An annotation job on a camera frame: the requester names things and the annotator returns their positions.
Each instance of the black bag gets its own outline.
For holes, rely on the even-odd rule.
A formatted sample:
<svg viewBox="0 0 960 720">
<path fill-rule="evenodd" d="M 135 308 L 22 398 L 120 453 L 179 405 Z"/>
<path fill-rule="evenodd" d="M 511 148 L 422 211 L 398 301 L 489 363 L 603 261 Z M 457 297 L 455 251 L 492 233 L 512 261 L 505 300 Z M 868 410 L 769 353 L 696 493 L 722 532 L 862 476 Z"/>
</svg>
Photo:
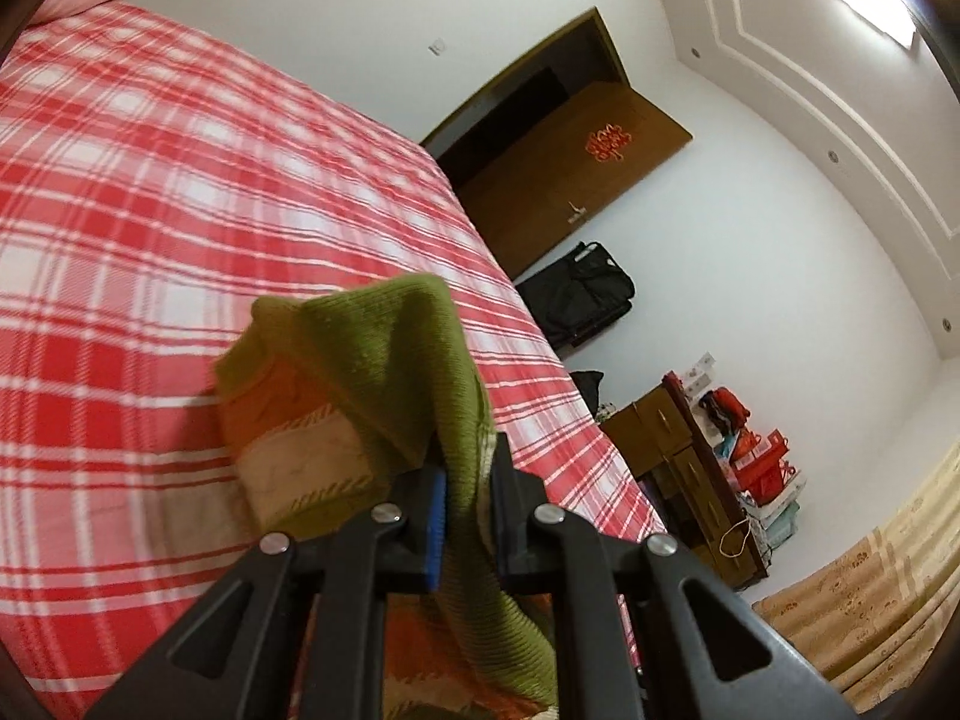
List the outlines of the black bag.
<svg viewBox="0 0 960 720">
<path fill-rule="evenodd" d="M 570 378 L 580 391 L 580 396 L 587 404 L 590 416 L 597 416 L 600 410 L 600 382 L 603 381 L 603 372 L 600 370 L 574 370 Z"/>
<path fill-rule="evenodd" d="M 593 338 L 630 311 L 635 295 L 630 276 L 597 242 L 580 242 L 517 291 L 554 349 Z"/>
</svg>

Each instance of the black suitcase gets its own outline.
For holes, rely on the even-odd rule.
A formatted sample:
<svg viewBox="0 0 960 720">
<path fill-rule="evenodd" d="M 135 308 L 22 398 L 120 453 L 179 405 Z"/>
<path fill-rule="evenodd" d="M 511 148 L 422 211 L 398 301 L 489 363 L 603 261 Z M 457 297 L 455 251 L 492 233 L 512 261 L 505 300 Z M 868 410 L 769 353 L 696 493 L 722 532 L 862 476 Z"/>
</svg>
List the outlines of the black suitcase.
<svg viewBox="0 0 960 720">
<path fill-rule="evenodd" d="M 598 242 L 577 247 L 517 285 L 555 350 L 579 346 L 632 308 L 634 282 Z"/>
</svg>

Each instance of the metal screw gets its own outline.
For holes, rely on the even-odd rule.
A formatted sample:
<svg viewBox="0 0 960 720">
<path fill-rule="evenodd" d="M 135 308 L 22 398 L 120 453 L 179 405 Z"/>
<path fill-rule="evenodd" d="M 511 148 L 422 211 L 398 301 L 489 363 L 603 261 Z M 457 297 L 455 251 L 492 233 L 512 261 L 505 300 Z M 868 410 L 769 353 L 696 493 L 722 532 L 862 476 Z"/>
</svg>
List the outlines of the metal screw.
<svg viewBox="0 0 960 720">
<path fill-rule="evenodd" d="M 534 509 L 534 517 L 541 525 L 559 525 L 566 517 L 566 512 L 556 504 L 541 503 Z"/>
<path fill-rule="evenodd" d="M 677 540 L 670 533 L 654 533 L 647 539 L 647 549 L 654 555 L 670 557 L 677 551 Z"/>
<path fill-rule="evenodd" d="M 280 555 L 290 549 L 290 536 L 280 531 L 267 533 L 260 539 L 260 552 L 264 555 Z"/>
<path fill-rule="evenodd" d="M 378 503 L 370 509 L 370 516 L 374 522 L 386 525 L 390 522 L 400 522 L 403 512 L 395 503 Z"/>
</svg>

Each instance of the door handle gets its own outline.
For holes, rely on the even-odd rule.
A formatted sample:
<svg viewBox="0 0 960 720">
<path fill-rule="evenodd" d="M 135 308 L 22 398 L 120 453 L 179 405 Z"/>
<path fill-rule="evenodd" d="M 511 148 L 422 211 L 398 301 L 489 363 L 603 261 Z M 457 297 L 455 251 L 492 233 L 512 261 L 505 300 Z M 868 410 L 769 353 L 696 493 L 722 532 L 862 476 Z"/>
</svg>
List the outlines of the door handle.
<svg viewBox="0 0 960 720">
<path fill-rule="evenodd" d="M 566 219 L 566 223 L 567 223 L 567 224 L 576 223 L 576 221 L 579 220 L 579 218 L 581 218 L 582 215 L 584 215 L 585 213 L 587 213 L 587 209 L 586 209 L 586 208 L 578 208 L 576 205 L 574 205 L 574 204 L 573 204 L 572 202 L 570 202 L 569 200 L 566 201 L 566 204 L 568 204 L 568 206 L 570 206 L 570 210 L 573 211 L 573 215 L 570 215 L 570 217 L 568 217 L 568 218 Z"/>
</svg>

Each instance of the red bag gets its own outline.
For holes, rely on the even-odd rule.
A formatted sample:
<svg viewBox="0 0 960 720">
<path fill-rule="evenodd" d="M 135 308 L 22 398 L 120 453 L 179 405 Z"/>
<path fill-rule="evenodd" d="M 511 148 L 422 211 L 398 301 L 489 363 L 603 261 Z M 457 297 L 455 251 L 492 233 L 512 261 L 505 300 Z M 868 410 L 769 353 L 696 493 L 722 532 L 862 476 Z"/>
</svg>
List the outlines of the red bag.
<svg viewBox="0 0 960 720">
<path fill-rule="evenodd" d="M 774 430 L 751 452 L 731 461 L 741 490 L 747 490 L 759 506 L 770 503 L 784 491 L 781 459 L 789 450 L 787 440 Z"/>
<path fill-rule="evenodd" d="M 754 451 L 762 440 L 760 433 L 754 433 L 750 428 L 742 428 L 736 434 L 736 443 L 733 445 L 733 452 L 730 453 L 731 462 L 742 460 Z"/>
</svg>

